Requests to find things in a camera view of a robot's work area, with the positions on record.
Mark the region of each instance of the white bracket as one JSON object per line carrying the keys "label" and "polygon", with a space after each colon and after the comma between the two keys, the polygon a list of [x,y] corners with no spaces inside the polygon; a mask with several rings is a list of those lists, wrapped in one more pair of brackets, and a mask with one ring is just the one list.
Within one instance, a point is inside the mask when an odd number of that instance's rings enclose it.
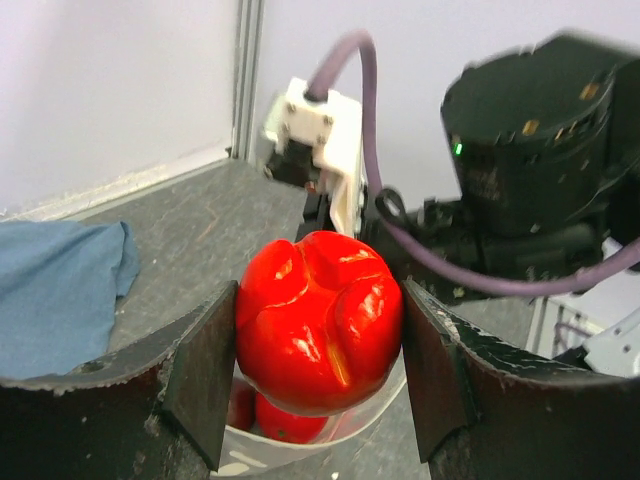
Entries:
{"label": "white bracket", "polygon": [[640,309],[585,340],[584,361],[593,370],[607,375],[633,378],[640,375]]}
{"label": "white bracket", "polygon": [[336,231],[355,237],[360,232],[365,184],[362,168],[362,105],[330,90],[327,102],[304,98],[307,82],[294,78],[273,104],[263,135],[277,153],[294,140],[313,148],[320,169],[318,193],[331,198],[329,215]]}

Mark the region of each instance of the white wall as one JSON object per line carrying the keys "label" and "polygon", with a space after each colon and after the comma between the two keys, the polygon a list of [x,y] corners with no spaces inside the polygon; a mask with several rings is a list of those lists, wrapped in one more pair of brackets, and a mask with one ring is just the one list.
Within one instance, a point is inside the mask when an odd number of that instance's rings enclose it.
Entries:
{"label": "white wall", "polygon": [[[635,0],[269,0],[265,7],[255,121],[291,76],[309,78],[343,33],[364,27],[378,48],[378,148],[383,181],[412,207],[458,187],[440,124],[440,103],[465,64],[532,45],[565,27],[640,47]],[[354,57],[337,88],[360,98]]]}
{"label": "white wall", "polygon": [[237,3],[0,0],[0,212],[223,155]]}

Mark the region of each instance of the black robotic motor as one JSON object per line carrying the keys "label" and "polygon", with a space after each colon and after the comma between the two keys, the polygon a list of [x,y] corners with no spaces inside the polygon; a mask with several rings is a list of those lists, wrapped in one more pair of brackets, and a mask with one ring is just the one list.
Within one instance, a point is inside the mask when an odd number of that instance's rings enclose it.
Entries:
{"label": "black robotic motor", "polygon": [[[549,280],[595,265],[607,237],[640,235],[639,91],[636,57],[576,35],[470,66],[441,109],[461,198],[399,215],[385,188],[378,213],[487,275]],[[375,216],[363,240],[396,274],[449,304],[486,298],[417,264]]]}

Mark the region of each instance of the red bell pepper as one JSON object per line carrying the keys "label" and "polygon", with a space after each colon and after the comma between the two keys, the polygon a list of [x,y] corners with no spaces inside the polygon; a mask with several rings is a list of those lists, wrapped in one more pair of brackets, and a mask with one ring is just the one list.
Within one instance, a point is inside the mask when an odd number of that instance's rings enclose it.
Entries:
{"label": "red bell pepper", "polygon": [[249,431],[256,420],[256,391],[244,380],[233,377],[227,407],[227,425]]}
{"label": "red bell pepper", "polygon": [[256,396],[256,420],[262,433],[272,440],[305,444],[315,439],[329,417],[301,417],[274,407],[264,395]]}
{"label": "red bell pepper", "polygon": [[249,263],[236,298],[236,354],[277,407],[329,416],[382,387],[400,353],[400,287],[364,243],[318,231],[276,240]]}

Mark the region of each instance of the black plastic housing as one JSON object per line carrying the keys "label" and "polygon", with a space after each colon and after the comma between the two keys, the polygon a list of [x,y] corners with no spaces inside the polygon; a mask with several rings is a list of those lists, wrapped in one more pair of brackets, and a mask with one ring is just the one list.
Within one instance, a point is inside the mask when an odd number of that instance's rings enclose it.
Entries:
{"label": "black plastic housing", "polygon": [[629,53],[570,34],[466,69],[441,115],[476,224],[516,237],[578,220],[640,143],[638,70]]}

